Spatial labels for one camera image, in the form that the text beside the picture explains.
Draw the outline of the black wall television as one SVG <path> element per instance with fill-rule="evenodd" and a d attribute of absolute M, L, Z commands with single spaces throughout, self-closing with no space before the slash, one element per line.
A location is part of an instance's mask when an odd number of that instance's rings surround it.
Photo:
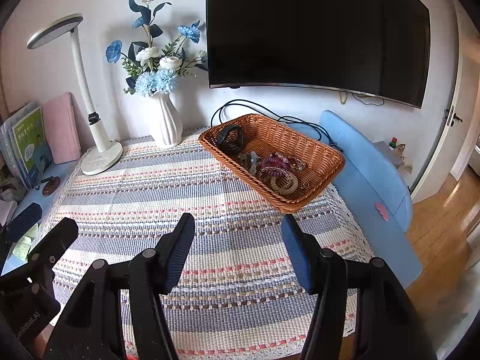
<path fill-rule="evenodd" d="M 420 0 L 206 0 L 212 88 L 296 86 L 419 108 L 431 51 Z"/>

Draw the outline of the brown wicker basket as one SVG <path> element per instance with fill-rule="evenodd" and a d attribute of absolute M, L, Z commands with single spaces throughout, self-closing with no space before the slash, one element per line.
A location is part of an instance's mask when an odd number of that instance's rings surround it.
<path fill-rule="evenodd" d="M 239 125 L 243 129 L 245 144 L 238 154 L 226 154 L 217 147 L 217 135 L 227 125 Z M 199 142 L 271 206 L 285 214 L 299 211 L 319 196 L 345 165 L 343 155 L 334 148 L 256 114 L 211 127 L 201 133 Z M 252 151 L 259 156 L 255 176 L 242 165 L 243 155 Z M 276 152 L 299 158 L 307 168 L 296 172 L 283 163 L 275 163 L 270 154 Z"/>

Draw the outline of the white desk lamp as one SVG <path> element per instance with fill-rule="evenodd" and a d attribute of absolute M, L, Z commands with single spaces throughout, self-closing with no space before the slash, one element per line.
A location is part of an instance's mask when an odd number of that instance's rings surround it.
<path fill-rule="evenodd" d="M 103 121 L 95 110 L 95 105 L 90 95 L 77 28 L 82 21 L 83 15 L 79 13 L 57 19 L 46 28 L 34 33 L 27 41 L 27 48 L 34 50 L 61 37 L 65 33 L 70 34 L 76 77 L 88 114 L 89 130 L 95 143 L 95 147 L 81 160 L 80 169 L 84 175 L 94 176 L 105 172 L 115 165 L 123 153 L 123 147 L 120 142 L 109 139 Z"/>

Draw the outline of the light blue hair clip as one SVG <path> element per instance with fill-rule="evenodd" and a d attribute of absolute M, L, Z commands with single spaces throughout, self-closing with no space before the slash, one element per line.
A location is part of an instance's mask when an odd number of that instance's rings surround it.
<path fill-rule="evenodd" d="M 241 161 L 241 163 L 251 176 L 255 176 L 259 160 L 260 157 L 258 156 L 258 154 L 255 151 L 252 151 L 250 152 L 250 154 L 243 155 L 243 160 Z"/>

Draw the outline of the pink folder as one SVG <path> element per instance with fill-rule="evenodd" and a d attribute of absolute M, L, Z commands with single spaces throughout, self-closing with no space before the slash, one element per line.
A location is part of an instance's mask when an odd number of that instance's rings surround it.
<path fill-rule="evenodd" d="M 65 164 L 80 158 L 72 94 L 65 93 L 42 106 L 46 140 L 55 164 Z"/>

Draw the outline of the green book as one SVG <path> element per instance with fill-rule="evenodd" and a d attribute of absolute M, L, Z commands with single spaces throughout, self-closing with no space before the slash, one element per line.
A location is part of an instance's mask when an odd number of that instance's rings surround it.
<path fill-rule="evenodd" d="M 17 153 L 30 188 L 36 188 L 53 157 L 47 142 L 40 106 L 32 108 L 11 128 Z"/>

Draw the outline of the pink sticker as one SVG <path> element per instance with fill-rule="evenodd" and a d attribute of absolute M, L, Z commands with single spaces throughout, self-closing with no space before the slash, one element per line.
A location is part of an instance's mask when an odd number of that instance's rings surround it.
<path fill-rule="evenodd" d="M 385 220 L 385 222 L 390 221 L 390 214 L 388 209 L 380 202 L 375 203 L 375 208 L 377 209 L 378 213 L 380 214 L 381 217 Z"/>

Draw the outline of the black wrist watch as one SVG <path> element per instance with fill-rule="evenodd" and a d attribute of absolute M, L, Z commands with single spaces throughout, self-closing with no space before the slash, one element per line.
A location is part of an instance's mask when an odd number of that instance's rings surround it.
<path fill-rule="evenodd" d="M 223 153 L 236 155 L 240 153 L 245 144 L 245 136 L 242 127 L 229 124 L 223 127 L 217 135 L 217 147 Z"/>

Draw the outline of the small brown stand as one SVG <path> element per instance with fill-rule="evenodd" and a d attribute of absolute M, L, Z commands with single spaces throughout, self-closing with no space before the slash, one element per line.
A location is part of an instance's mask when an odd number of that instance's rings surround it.
<path fill-rule="evenodd" d="M 61 178 L 58 175 L 57 166 L 52 162 L 38 172 L 34 189 L 40 191 L 43 197 L 49 197 L 58 189 L 60 181 Z"/>

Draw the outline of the striped woven tablecloth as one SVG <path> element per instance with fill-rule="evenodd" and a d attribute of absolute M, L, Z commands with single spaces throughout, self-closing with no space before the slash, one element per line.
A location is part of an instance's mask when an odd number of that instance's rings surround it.
<path fill-rule="evenodd" d="M 282 214 L 216 161 L 199 131 L 161 150 L 125 141 L 99 175 L 75 169 L 41 223 L 45 236 L 74 219 L 76 241 L 55 264 L 65 304 L 96 259 L 129 260 L 157 244 L 184 213 L 195 236 L 178 285 L 161 299 L 181 359 L 279 359 L 300 353 L 315 297 L 299 285 L 281 236 Z"/>

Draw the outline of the blue chair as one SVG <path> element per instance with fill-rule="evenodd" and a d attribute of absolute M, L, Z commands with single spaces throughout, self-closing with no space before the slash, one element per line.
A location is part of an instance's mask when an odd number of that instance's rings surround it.
<path fill-rule="evenodd" d="M 318 199 L 295 213 L 295 219 L 322 247 L 343 258 L 383 258 L 408 287 L 422 273 L 422 264 L 405 236 L 413 216 L 406 183 L 371 141 L 332 111 L 321 114 L 320 126 L 342 149 L 345 166 Z M 375 203 L 388 209 L 389 222 Z"/>

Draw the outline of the blue white flower bouquet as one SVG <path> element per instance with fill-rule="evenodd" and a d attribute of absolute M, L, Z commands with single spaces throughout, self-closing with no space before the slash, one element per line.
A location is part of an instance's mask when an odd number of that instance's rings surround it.
<path fill-rule="evenodd" d="M 106 61 L 110 64 L 121 63 L 127 73 L 125 94 L 138 94 L 151 97 L 154 94 L 171 94 L 176 90 L 178 79 L 192 76 L 194 69 L 208 70 L 208 55 L 200 50 L 196 55 L 188 55 L 188 44 L 199 44 L 202 30 L 201 22 L 178 27 L 178 36 L 159 47 L 155 40 L 163 34 L 156 24 L 156 15 L 170 2 L 161 2 L 153 6 L 155 0 L 128 0 L 129 9 L 138 15 L 132 23 L 134 29 L 145 33 L 145 41 L 133 41 L 128 50 L 123 51 L 123 43 L 114 40 L 105 50 Z"/>

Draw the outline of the white ribbed vase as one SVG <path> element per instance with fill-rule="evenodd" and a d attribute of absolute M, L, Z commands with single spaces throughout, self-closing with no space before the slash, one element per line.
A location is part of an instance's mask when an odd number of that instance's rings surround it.
<path fill-rule="evenodd" d="M 183 124 L 178 110 L 168 94 L 157 92 L 152 100 L 152 131 L 157 146 L 169 149 L 182 142 Z"/>

